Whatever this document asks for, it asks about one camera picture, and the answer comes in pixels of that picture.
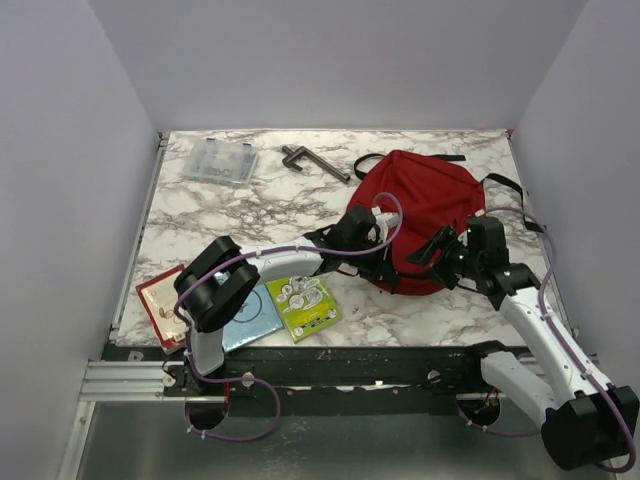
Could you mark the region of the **red backpack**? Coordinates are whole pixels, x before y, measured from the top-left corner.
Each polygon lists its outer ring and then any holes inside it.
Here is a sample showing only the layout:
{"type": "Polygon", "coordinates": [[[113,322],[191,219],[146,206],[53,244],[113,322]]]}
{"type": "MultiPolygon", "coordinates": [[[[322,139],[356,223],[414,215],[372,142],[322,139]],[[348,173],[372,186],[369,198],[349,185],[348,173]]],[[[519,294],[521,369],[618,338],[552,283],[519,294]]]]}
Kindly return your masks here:
{"type": "Polygon", "coordinates": [[[463,167],[464,156],[425,156],[403,150],[376,154],[369,171],[354,173],[360,184],[348,206],[400,205],[403,222],[392,242],[393,265],[400,277],[394,294],[426,296],[446,288],[434,280],[431,262],[414,265],[406,257],[430,240],[442,226],[449,226],[469,251],[472,278],[477,290],[499,303],[520,288],[538,286],[531,269],[509,259],[503,224],[484,217],[484,183],[463,167]]]}

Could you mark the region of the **green booklet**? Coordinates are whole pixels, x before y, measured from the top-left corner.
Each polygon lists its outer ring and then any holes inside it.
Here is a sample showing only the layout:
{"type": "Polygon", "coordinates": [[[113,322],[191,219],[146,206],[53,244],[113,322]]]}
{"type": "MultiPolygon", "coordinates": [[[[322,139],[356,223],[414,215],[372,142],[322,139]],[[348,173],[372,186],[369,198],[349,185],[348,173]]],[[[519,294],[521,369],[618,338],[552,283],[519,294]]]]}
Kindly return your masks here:
{"type": "Polygon", "coordinates": [[[319,276],[282,278],[268,282],[266,288],[294,343],[343,318],[337,301],[319,276]]]}

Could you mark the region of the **light blue book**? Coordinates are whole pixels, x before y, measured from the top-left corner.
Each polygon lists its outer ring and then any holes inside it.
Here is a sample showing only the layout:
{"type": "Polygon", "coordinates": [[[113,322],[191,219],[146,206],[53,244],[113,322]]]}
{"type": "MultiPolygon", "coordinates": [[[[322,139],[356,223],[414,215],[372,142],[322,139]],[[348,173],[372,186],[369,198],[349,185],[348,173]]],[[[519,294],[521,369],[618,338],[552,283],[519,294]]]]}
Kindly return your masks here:
{"type": "Polygon", "coordinates": [[[253,343],[284,327],[265,285],[254,288],[236,316],[223,329],[225,353],[253,343]]]}

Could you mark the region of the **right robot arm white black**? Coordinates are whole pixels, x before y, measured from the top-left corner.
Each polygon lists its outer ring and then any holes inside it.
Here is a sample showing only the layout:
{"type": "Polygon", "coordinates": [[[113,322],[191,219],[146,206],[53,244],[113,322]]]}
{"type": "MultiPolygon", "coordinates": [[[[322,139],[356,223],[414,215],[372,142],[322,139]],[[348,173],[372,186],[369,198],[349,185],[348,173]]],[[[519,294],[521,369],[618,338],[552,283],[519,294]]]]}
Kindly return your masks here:
{"type": "Polygon", "coordinates": [[[426,267],[435,282],[453,289],[460,279],[477,290],[514,326],[544,375],[538,377],[502,347],[464,362],[460,379],[469,390],[489,385],[506,394],[536,425],[551,459],[564,470],[605,466],[624,456],[625,473],[637,461],[634,431],[639,399],[615,386],[579,347],[544,299],[546,282],[510,260],[503,224],[473,217],[467,240],[444,226],[409,262],[426,267]]]}

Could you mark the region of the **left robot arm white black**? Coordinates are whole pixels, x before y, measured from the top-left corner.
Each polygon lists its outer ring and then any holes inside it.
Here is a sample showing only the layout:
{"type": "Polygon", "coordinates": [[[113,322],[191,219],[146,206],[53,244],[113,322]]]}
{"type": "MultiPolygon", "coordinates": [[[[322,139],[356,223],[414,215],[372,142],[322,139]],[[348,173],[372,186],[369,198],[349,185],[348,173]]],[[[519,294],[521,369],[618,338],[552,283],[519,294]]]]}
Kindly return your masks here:
{"type": "Polygon", "coordinates": [[[177,277],[174,313],[186,325],[187,382],[201,395],[222,380],[223,329],[255,287],[286,277],[344,272],[384,278],[402,207],[356,206],[327,227],[271,247],[242,247],[229,236],[214,240],[177,277]]]}

